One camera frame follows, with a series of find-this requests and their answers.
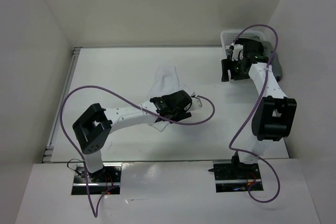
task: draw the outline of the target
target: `white towel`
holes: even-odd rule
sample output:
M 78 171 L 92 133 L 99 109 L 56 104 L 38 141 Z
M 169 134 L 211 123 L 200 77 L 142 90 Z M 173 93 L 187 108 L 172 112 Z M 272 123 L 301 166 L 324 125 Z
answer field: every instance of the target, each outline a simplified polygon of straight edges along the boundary
M 180 83 L 178 80 L 176 67 L 174 66 L 161 66 L 156 70 L 154 76 L 154 85 L 148 93 L 148 99 L 153 97 L 161 97 L 163 95 L 172 94 L 184 90 L 190 96 L 195 95 L 195 92 L 192 91 L 185 84 Z M 169 124 L 169 122 L 157 122 L 154 124 L 149 124 L 153 126 L 158 131 L 163 131 L 164 128 Z

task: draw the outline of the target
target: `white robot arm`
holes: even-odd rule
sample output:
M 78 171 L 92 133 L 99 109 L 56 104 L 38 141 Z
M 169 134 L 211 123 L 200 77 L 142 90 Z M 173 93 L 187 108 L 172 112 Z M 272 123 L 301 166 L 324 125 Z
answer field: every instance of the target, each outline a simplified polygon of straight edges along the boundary
M 277 99 L 283 99 L 287 97 L 286 94 L 279 87 L 278 82 L 276 81 L 273 75 L 272 66 L 270 65 L 267 69 L 267 64 L 260 62 L 252 64 L 250 71 L 248 72 L 248 75 L 253 80 L 257 88 L 258 94 L 260 95 L 261 90 L 263 88 L 266 78 L 266 71 L 268 71 L 268 79 L 266 89 L 262 96 Z M 276 117 L 275 111 L 273 111 L 272 116 Z M 260 141 L 255 135 L 253 135 L 253 133 L 251 133 L 250 137 L 248 138 L 248 145 L 246 146 L 245 150 L 255 153 L 258 156 L 261 156 L 265 152 L 265 150 L 272 144 L 273 141 L 267 141 L 267 140 Z M 241 163 L 255 164 L 258 162 L 258 158 L 256 156 L 250 155 L 248 153 L 239 152 L 238 155 Z
M 267 68 L 267 55 L 272 53 L 268 50 L 266 52 L 260 41 L 240 38 L 226 50 L 227 59 L 222 60 L 222 81 L 229 81 L 229 72 L 232 80 L 251 78 L 259 94 L 268 71 L 267 85 L 253 116 L 252 134 L 245 148 L 257 156 L 261 156 L 273 141 L 289 135 L 297 106 L 295 99 L 288 98 L 279 87 L 279 78 L 275 78 L 272 65 Z M 244 152 L 236 153 L 234 159 L 233 163 L 244 168 L 258 162 L 256 156 Z
M 162 121 L 155 114 L 178 122 L 191 117 L 190 112 L 201 108 L 202 103 L 199 98 L 190 97 L 181 90 L 152 98 L 139 104 L 138 107 L 103 109 L 100 104 L 96 103 L 91 105 L 73 124 L 72 128 L 80 144 L 92 181 L 99 179 L 104 173 L 100 150 L 109 134 L 137 124 L 153 124 Z

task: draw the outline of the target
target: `white partition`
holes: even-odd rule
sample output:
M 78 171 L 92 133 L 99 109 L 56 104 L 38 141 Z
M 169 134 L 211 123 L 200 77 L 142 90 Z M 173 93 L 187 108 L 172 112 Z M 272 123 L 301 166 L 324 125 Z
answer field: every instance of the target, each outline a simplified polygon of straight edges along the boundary
M 335 18 L 336 0 L 281 0 L 269 23 L 280 37 L 280 85 L 298 102 L 288 150 L 301 158 L 322 224 L 335 222 Z
M 266 23 L 279 0 L 46 0 L 74 46 L 220 45 Z
M 42 160 L 72 48 L 45 0 L 0 6 L 0 222 L 13 224 Z

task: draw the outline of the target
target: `plastic basket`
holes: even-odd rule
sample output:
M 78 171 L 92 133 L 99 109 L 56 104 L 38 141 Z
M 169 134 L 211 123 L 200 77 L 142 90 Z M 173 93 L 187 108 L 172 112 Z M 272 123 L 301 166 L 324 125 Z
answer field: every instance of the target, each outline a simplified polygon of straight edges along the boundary
M 225 49 L 226 46 L 231 45 L 231 43 L 233 42 L 233 40 L 237 37 L 237 35 L 242 31 L 241 30 L 228 30 L 228 31 L 222 31 L 220 33 L 220 40 L 222 42 L 222 49 L 223 49 L 223 53 L 224 55 L 226 55 L 225 53 Z M 266 36 L 262 31 L 254 31 L 254 30 L 247 30 L 246 32 L 244 32 L 240 38 L 250 38 L 253 36 L 257 36 L 259 37 L 260 40 L 266 40 Z

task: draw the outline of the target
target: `purple cable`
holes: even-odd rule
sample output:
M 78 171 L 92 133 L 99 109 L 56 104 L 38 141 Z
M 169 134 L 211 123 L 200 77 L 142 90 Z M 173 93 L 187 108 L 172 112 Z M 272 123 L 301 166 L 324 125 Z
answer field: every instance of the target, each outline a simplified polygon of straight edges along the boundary
M 267 66 L 266 68 L 268 68 L 268 66 L 271 64 L 274 56 L 275 56 L 275 52 L 277 50 L 277 47 L 278 47 L 278 42 L 279 42 L 279 38 L 278 38 L 278 34 L 277 32 L 274 30 L 273 27 L 270 27 L 268 25 L 263 25 L 263 24 L 257 24 L 257 25 L 251 25 L 251 26 L 248 26 L 246 27 L 244 30 L 242 30 L 240 32 L 240 34 L 237 35 L 237 37 L 235 38 L 234 42 L 236 42 L 236 40 L 243 34 L 243 32 L 245 32 L 246 30 L 252 28 L 252 27 L 256 27 L 256 26 L 262 26 L 262 27 L 267 27 L 269 29 L 271 29 L 275 35 L 275 46 L 274 46 L 274 50 L 273 50 L 273 53 L 271 54 L 268 62 L 267 62 Z M 249 187 L 248 187 L 248 194 L 250 195 L 250 197 L 255 200 L 256 202 L 259 202 L 259 203 L 269 203 L 273 200 L 275 200 L 278 196 L 279 196 L 279 193 L 280 193 L 280 179 L 279 179 L 279 176 L 277 174 L 277 172 L 275 171 L 275 169 L 271 166 L 271 164 L 269 162 L 267 162 L 265 159 L 263 159 L 262 157 L 259 157 L 257 154 L 253 153 L 253 152 L 249 152 L 247 150 L 243 150 L 243 149 L 238 149 L 238 148 L 233 148 L 232 145 L 234 143 L 234 141 L 237 139 L 238 135 L 242 132 L 242 130 L 244 129 L 244 127 L 246 126 L 246 124 L 248 123 L 248 121 L 250 121 L 250 119 L 252 118 L 253 114 L 255 113 L 255 111 L 257 110 L 258 106 L 259 106 L 259 103 L 261 102 L 262 98 L 263 98 L 263 95 L 264 95 L 264 91 L 266 89 L 266 85 L 267 85 L 267 80 L 268 80 L 268 71 L 266 71 L 266 76 L 265 76 L 265 82 L 264 82 L 264 85 L 262 87 L 262 90 L 260 92 L 260 95 L 256 101 L 256 104 L 254 105 L 253 109 L 251 110 L 250 114 L 248 115 L 247 119 L 244 121 L 244 123 L 242 124 L 242 126 L 239 128 L 239 130 L 237 131 L 237 133 L 234 135 L 234 137 L 232 138 L 230 144 L 229 144 L 229 149 L 230 150 L 233 150 L 233 151 L 237 151 L 237 152 L 245 152 L 245 153 L 248 153 L 250 155 L 253 155 L 255 157 L 257 157 L 258 159 L 260 159 L 261 161 L 264 161 L 270 168 L 271 170 L 273 171 L 276 179 L 277 179 L 277 183 L 278 183 L 278 190 L 276 192 L 276 194 L 274 195 L 274 197 L 272 197 L 271 199 L 268 199 L 268 200 L 259 200 L 259 199 L 256 199 L 252 194 L 251 194 L 251 188 L 256 185 L 257 183 L 253 183 L 251 184 Z
M 137 109 L 139 109 L 139 110 L 142 110 L 142 111 L 144 111 L 144 112 L 146 112 L 146 113 L 148 113 L 148 114 L 154 115 L 154 116 L 156 116 L 157 118 L 160 118 L 160 119 L 162 119 L 162 120 L 164 120 L 164 121 L 167 121 L 167 122 L 170 122 L 170 123 L 179 124 L 179 125 L 185 125 L 185 126 L 199 125 L 199 124 L 202 124 L 202 123 L 205 123 L 205 122 L 209 121 L 209 120 L 214 116 L 214 114 L 215 114 L 215 105 L 213 104 L 213 102 L 212 102 L 210 99 L 208 99 L 208 98 L 206 98 L 206 97 L 203 97 L 203 96 L 200 96 L 200 95 L 198 95 L 199 98 L 202 98 L 202 99 L 208 101 L 208 102 L 210 103 L 210 105 L 212 106 L 213 111 L 212 111 L 211 115 L 210 115 L 207 119 L 204 119 L 204 120 L 199 121 L 199 122 L 196 122 L 196 123 L 182 123 L 182 122 L 175 122 L 175 121 L 170 120 L 170 119 L 167 119 L 167 118 L 165 118 L 165 117 L 163 117 L 163 116 L 157 115 L 156 113 L 154 113 L 154 112 L 152 112 L 152 111 L 149 111 L 149 110 L 146 110 L 146 109 L 144 109 L 144 108 L 141 108 L 141 107 L 139 107 L 138 105 L 136 105 L 135 103 L 133 103 L 133 102 L 127 100 L 126 98 L 124 98 L 124 97 L 118 95 L 117 93 L 114 93 L 113 91 L 111 91 L 111 90 L 109 90 L 109 89 L 106 89 L 106 88 L 103 88 L 103 87 L 100 87 L 100 86 L 94 86 L 94 85 L 81 86 L 81 87 L 78 87 L 78 88 L 72 90 L 70 93 L 68 93 L 68 95 L 67 95 L 67 96 L 64 98 L 64 100 L 62 101 L 62 104 L 61 104 L 61 107 L 60 107 L 60 112 L 59 112 L 59 122 L 60 122 L 62 131 L 63 131 L 65 137 L 68 139 L 68 141 L 70 142 L 70 144 L 72 144 L 72 146 L 76 149 L 76 151 L 78 152 L 78 154 L 80 155 L 80 157 L 81 157 L 82 160 L 83 160 L 83 165 L 84 165 L 84 170 L 85 170 L 86 193 L 87 193 L 87 195 L 88 195 L 88 199 L 89 199 L 90 207 L 91 207 L 92 213 L 93 213 L 93 215 L 94 215 L 95 218 L 98 217 L 98 206 L 99 206 L 99 203 L 100 203 L 100 201 L 102 200 L 103 196 L 104 196 L 108 191 L 110 191 L 110 190 L 112 190 L 112 189 L 114 189 L 114 188 L 116 188 L 116 187 L 111 187 L 110 189 L 106 190 L 106 191 L 100 196 L 100 198 L 99 198 L 99 200 L 98 200 L 98 202 L 97 202 L 96 210 L 94 210 L 94 206 L 93 206 L 92 199 L 91 199 L 91 196 L 90 196 L 89 179 L 88 179 L 88 168 L 87 168 L 86 163 L 85 163 L 85 158 L 84 158 L 84 156 L 83 156 L 83 153 L 80 151 L 80 149 L 79 149 L 79 148 L 75 145 L 75 143 L 71 140 L 71 138 L 70 138 L 70 136 L 68 135 L 67 131 L 65 130 L 65 127 L 64 127 L 64 124 L 63 124 L 63 111 L 64 111 L 65 103 L 67 102 L 67 100 L 69 99 L 69 97 L 70 97 L 73 93 L 75 93 L 75 92 L 77 92 L 77 91 L 79 91 L 79 90 L 81 90 L 81 89 L 87 89 L 87 88 L 100 89 L 100 90 L 103 90 L 103 91 L 105 91 L 105 92 L 108 92 L 108 93 L 114 95 L 115 97 L 119 98 L 120 100 L 122 100 L 122 101 L 128 103 L 129 105 L 131 105 L 131 106 L 133 106 L 133 107 L 135 107 L 135 108 L 137 108 Z

